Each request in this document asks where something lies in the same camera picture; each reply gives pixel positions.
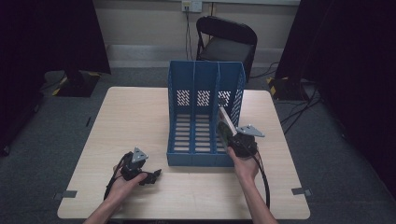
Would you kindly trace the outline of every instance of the blue plastic organizer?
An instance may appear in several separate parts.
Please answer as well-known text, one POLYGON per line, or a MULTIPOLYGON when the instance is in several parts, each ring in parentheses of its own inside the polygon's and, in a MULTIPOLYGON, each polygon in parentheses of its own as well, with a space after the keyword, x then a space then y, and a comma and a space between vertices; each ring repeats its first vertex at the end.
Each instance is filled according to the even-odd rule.
POLYGON ((170 62, 170 166, 233 166, 216 134, 217 114, 223 106, 238 126, 245 78, 241 63, 170 62))

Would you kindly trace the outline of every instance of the forearm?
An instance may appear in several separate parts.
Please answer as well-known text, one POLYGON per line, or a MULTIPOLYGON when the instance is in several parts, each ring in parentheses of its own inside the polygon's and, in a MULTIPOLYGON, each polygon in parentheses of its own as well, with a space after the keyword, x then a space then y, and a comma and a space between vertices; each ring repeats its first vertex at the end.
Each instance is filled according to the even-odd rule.
POLYGON ((113 214, 119 209, 119 204, 104 200, 98 208, 85 220, 84 224, 107 223, 113 214))
POLYGON ((247 206, 251 219, 255 224, 274 224, 277 223, 271 214, 262 196, 256 188, 254 180, 245 180, 240 182, 242 191, 244 191, 247 206))

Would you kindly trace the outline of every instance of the white wall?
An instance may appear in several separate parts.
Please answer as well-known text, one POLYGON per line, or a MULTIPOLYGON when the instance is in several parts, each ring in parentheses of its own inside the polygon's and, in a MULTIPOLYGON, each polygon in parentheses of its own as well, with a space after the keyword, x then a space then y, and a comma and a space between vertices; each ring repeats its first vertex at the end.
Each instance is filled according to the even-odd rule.
MULTIPOLYGON (((94 1, 107 45, 185 46, 186 15, 176 1, 94 1)), ((191 43, 195 47, 195 22, 210 14, 190 14, 191 43)), ((215 3, 214 15, 249 25, 259 38, 258 49, 283 49, 297 6, 215 3)))

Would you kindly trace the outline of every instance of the gray carpet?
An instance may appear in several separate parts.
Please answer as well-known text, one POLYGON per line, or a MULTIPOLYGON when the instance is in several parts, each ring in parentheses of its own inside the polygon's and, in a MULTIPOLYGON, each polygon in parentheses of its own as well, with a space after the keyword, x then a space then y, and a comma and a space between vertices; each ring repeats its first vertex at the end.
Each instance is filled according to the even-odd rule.
MULTIPOLYGON (((252 75, 265 70, 254 68, 252 75)), ((62 75, 47 73, 44 87, 62 75)), ((0 223, 81 223, 59 219, 60 201, 53 196, 66 189, 107 89, 166 87, 166 77, 167 68, 113 68, 111 76, 100 78, 91 98, 53 97, 56 86, 43 90, 38 112, 10 145, 10 155, 0 158, 0 223)), ((246 89, 268 90, 265 77, 251 79, 246 89)), ((306 91, 312 94, 313 86, 306 91)), ((274 103, 280 120, 304 107, 274 103)), ((283 124, 284 130, 294 119, 283 124)), ((342 137, 322 102, 301 115, 286 139, 302 185, 313 195, 307 197, 308 220, 280 223, 395 223, 396 203, 366 159, 342 137)))

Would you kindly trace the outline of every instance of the chair backrest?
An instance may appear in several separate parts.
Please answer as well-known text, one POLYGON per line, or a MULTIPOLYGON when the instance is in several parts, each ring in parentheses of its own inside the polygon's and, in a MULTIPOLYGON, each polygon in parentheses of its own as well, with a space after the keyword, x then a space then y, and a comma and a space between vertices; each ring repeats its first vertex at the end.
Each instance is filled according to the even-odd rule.
POLYGON ((256 46, 256 33, 244 23, 228 21, 214 16, 205 16, 196 22, 198 36, 202 40, 202 35, 211 35, 235 42, 256 46))

